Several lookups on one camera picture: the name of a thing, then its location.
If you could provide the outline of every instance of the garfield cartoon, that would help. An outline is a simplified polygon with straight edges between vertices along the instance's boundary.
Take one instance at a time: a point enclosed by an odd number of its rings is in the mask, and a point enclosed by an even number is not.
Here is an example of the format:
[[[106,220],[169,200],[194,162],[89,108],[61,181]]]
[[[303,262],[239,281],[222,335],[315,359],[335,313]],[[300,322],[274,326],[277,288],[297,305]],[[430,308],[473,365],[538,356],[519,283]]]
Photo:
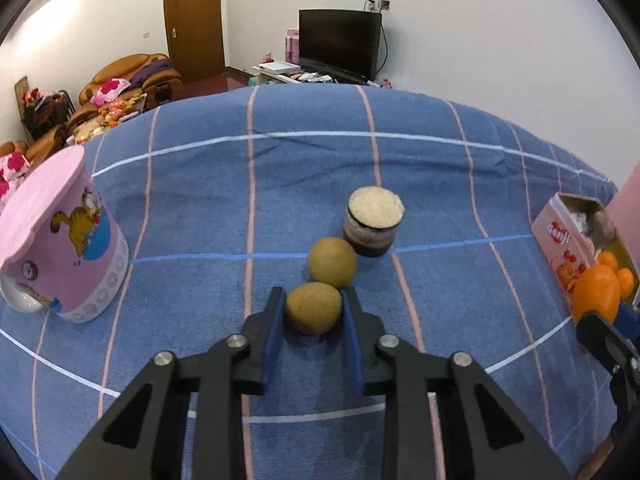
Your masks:
[[[84,255],[89,243],[88,236],[100,223],[102,208],[98,204],[98,197],[94,192],[84,188],[82,205],[75,207],[69,216],[63,211],[57,211],[51,218],[49,225],[52,233],[60,231],[60,225],[69,226],[69,239],[76,248],[78,258]]]

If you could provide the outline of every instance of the television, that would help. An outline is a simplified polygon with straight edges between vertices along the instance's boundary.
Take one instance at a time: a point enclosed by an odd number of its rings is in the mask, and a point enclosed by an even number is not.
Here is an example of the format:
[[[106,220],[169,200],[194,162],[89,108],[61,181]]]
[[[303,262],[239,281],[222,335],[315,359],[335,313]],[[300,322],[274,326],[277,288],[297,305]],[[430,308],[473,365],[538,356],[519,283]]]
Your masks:
[[[363,10],[300,10],[300,65],[332,68],[357,80],[374,80],[382,14]]]

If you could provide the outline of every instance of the red floor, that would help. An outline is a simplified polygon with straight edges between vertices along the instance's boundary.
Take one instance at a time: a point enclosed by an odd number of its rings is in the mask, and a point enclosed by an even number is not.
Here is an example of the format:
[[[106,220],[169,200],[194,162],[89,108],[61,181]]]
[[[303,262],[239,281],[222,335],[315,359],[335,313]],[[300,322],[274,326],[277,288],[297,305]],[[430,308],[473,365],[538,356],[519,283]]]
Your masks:
[[[220,94],[229,92],[236,88],[247,86],[246,79],[241,75],[225,72],[212,77],[207,77],[200,81],[185,83],[178,92],[177,99],[186,99],[189,97],[198,97],[203,95]]]

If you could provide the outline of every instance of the pink cup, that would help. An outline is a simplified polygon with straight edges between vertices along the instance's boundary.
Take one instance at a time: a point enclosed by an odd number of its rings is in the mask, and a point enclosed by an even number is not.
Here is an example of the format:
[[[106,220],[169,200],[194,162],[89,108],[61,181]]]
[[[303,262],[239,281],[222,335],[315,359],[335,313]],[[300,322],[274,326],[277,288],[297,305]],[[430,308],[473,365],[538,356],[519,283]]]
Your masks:
[[[73,146],[47,159],[0,216],[0,274],[63,319],[98,316],[115,297],[129,246]]]

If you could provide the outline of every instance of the kiwi fruit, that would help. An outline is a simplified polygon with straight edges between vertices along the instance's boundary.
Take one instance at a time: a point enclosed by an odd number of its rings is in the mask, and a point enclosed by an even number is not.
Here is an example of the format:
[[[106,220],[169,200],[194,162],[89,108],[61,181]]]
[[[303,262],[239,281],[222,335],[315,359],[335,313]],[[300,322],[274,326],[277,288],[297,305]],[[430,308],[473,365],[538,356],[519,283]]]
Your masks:
[[[346,240],[329,236],[313,246],[306,264],[316,282],[343,288],[350,285],[356,275],[357,259]]]
[[[285,311],[296,330],[306,335],[321,335],[338,321],[342,297],[326,283],[305,283],[288,295]]]

